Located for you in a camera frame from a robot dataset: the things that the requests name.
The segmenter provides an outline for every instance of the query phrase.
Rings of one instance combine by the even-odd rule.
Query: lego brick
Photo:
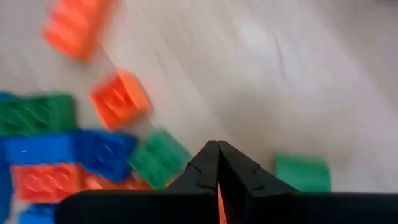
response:
[[[173,136],[166,130],[158,130],[134,150],[127,162],[151,187],[162,189],[184,170],[190,158]]]
[[[0,102],[3,136],[56,133],[75,128],[75,103],[71,96],[36,96]]]
[[[9,201],[12,195],[12,182],[10,168],[0,167],[0,198],[8,198]]]
[[[26,203],[59,203],[81,190],[80,170],[73,164],[12,166],[17,198]]]
[[[275,175],[301,191],[329,192],[331,180],[329,168],[319,158],[295,154],[277,154]]]
[[[12,98],[17,98],[15,95],[9,92],[0,91],[0,100],[8,100]]]
[[[75,148],[83,167],[114,182],[122,181],[131,171],[126,158],[138,138],[123,133],[84,130],[76,135]]]
[[[119,129],[150,110],[149,100],[138,80],[129,72],[116,72],[113,78],[96,88],[91,101],[105,127]]]
[[[150,190],[145,181],[138,181],[129,176],[121,183],[111,182],[103,177],[87,172],[84,178],[84,186],[86,190]]]
[[[0,223],[4,223],[10,213],[10,198],[0,197]]]
[[[20,224],[54,224],[54,214],[58,205],[31,205],[25,212],[19,214]]]
[[[4,143],[6,160],[19,166],[75,162],[73,147],[70,134],[10,138]]]
[[[44,28],[44,39],[71,58],[89,61],[113,2],[60,0]]]
[[[5,91],[0,91],[0,101],[3,100],[10,100],[16,98],[15,95],[5,92]],[[9,163],[6,161],[6,152],[4,149],[4,142],[6,138],[0,137],[0,167],[7,167],[9,168]]]

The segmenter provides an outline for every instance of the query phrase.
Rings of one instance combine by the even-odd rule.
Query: pile of lego bricks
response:
[[[19,223],[53,223],[57,204],[79,191],[164,189],[183,172],[191,155],[166,130],[143,140],[119,131],[150,103],[133,74],[110,77],[91,92],[104,129],[79,128],[75,100],[65,93],[0,98],[3,221],[13,192],[32,204]]]

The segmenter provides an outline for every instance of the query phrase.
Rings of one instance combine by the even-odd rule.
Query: orange lego brick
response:
[[[113,79],[94,90],[91,101],[110,131],[150,110],[144,90],[130,72],[116,72]]]
[[[27,203],[59,203],[81,190],[79,169],[73,164],[13,166],[14,187]]]
[[[88,61],[115,0],[60,0],[44,39],[65,55]]]
[[[98,175],[86,172],[84,178],[86,190],[150,190],[144,181],[137,181],[133,177],[128,177],[122,183],[114,183]]]

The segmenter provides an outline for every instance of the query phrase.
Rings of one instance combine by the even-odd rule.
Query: red lego brick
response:
[[[81,190],[79,168],[73,164],[13,166],[19,200],[27,203],[59,203]]]
[[[91,101],[105,127],[114,131],[150,110],[149,100],[130,72],[118,71],[91,94]]]

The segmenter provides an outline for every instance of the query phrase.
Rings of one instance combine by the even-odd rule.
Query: floor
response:
[[[67,91],[101,127],[90,89],[133,71],[192,154],[225,139],[264,168],[276,151],[328,160],[334,191],[398,191],[398,2],[124,0],[91,65],[41,38],[51,0],[0,1],[0,89]]]

